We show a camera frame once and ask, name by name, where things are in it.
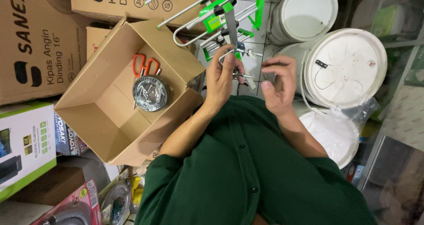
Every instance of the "dark green shirt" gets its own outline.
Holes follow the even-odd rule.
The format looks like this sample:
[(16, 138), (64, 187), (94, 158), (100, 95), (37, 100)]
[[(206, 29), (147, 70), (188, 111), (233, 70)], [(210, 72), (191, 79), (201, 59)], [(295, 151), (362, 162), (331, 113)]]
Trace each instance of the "dark green shirt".
[(231, 96), (191, 156), (146, 173), (136, 225), (373, 225), (362, 194), (329, 158), (303, 158), (265, 102)]

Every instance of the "white tile floor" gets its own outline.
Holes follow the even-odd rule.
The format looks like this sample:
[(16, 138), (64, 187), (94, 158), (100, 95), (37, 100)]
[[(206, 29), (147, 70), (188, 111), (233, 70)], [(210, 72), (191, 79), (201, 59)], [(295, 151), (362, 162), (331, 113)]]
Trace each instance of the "white tile floor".
[[(254, 2), (255, 0), (237, 0), (237, 4), (234, 7), (235, 12), (246, 8), (248, 5), (251, 5)], [(251, 89), (249, 86), (247, 86), (247, 84), (240, 85), (237, 80), (233, 80), (233, 88), (231, 93), (232, 95), (253, 94), (263, 99), (263, 94), (260, 85), (261, 82), (265, 79), (263, 75), (261, 75), (261, 63), (263, 60), (266, 60), (268, 57), (270, 57), (275, 52), (275, 50), (280, 48), (280, 46), (272, 45), (272, 43), (270, 43), (265, 37), (266, 23), (268, 21), (270, 13), (272, 12), (275, 6), (275, 3), (271, 3), (270, 1), (265, 0), (264, 9), (262, 13), (262, 26), (259, 28), (259, 30), (252, 29), (252, 23), (248, 18), (240, 22), (239, 28), (243, 28), (245, 30), (255, 33), (252, 38), (249, 38), (244, 41), (246, 49), (251, 49), (254, 52), (261, 53), (263, 54), (263, 57), (257, 57), (254, 59), (246, 55), (242, 57), (242, 62), (246, 70), (249, 71), (250, 75), (252, 76), (256, 88)], [(199, 49), (198, 60), (202, 63), (202, 65), (204, 65), (205, 68), (209, 65), (209, 62), (207, 62), (205, 59), (205, 55), (202, 49)]]

